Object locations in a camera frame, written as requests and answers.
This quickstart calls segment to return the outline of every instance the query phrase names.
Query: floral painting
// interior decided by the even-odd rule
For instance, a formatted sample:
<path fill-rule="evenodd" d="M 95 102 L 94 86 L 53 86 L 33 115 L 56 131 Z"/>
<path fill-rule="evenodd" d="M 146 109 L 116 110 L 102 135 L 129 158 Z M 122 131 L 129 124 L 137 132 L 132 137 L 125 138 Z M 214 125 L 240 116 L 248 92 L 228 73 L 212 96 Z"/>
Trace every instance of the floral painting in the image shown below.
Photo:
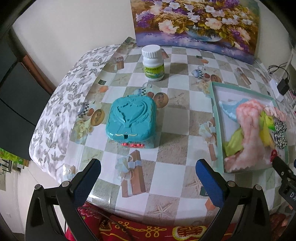
<path fill-rule="evenodd" d="M 131 8 L 138 46 L 191 47 L 254 61 L 254 0 L 131 0 Z"/>

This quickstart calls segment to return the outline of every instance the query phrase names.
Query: ribbed cap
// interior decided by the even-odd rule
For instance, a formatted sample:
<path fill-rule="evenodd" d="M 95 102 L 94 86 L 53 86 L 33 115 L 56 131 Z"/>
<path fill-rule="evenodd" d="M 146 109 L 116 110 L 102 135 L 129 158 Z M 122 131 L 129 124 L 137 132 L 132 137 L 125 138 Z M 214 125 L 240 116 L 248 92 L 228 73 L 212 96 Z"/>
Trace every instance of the ribbed cap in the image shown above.
<path fill-rule="evenodd" d="M 161 56 L 161 48 L 159 45 L 147 45 L 142 48 L 142 55 L 145 58 L 158 58 Z"/>

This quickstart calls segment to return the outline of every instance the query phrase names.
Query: white tile floor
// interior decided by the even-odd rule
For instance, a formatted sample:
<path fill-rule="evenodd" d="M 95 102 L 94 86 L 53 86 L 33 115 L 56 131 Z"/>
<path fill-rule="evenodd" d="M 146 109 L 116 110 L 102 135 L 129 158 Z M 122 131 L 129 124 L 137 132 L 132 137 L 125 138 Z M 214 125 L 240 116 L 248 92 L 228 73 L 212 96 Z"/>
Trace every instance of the white tile floor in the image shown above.
<path fill-rule="evenodd" d="M 17 181 L 18 203 L 20 208 L 20 217 L 24 230 L 26 229 L 26 220 L 31 197 L 33 195 L 34 187 L 38 183 L 41 184 L 44 188 L 59 186 L 56 180 L 54 180 L 47 173 L 43 172 L 33 161 L 31 161 L 29 167 L 25 167 L 25 169 L 23 169 L 18 175 Z M 61 212 L 61 209 L 56 206 L 55 210 L 61 227 L 64 230 L 65 219 Z"/>

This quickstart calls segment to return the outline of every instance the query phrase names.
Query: white bottle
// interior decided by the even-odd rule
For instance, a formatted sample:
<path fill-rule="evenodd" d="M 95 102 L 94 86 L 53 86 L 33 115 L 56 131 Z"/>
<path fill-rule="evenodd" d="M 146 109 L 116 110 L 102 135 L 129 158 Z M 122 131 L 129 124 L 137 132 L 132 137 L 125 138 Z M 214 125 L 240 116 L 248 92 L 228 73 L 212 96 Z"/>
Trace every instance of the white bottle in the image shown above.
<path fill-rule="evenodd" d="M 147 45 L 142 48 L 143 66 L 146 77 L 151 81 L 159 81 L 165 75 L 162 51 L 158 45 Z"/>

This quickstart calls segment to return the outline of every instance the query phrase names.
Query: blue cloth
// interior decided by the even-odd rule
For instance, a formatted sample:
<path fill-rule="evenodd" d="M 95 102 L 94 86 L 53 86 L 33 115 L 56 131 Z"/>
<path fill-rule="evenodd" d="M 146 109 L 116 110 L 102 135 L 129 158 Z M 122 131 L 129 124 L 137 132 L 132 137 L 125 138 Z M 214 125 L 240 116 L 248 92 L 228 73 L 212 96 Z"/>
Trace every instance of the blue cloth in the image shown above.
<path fill-rule="evenodd" d="M 248 99 L 242 99 L 241 101 L 219 101 L 219 106 L 224 111 L 224 113 L 234 122 L 237 121 L 236 108 L 242 104 L 249 101 Z"/>

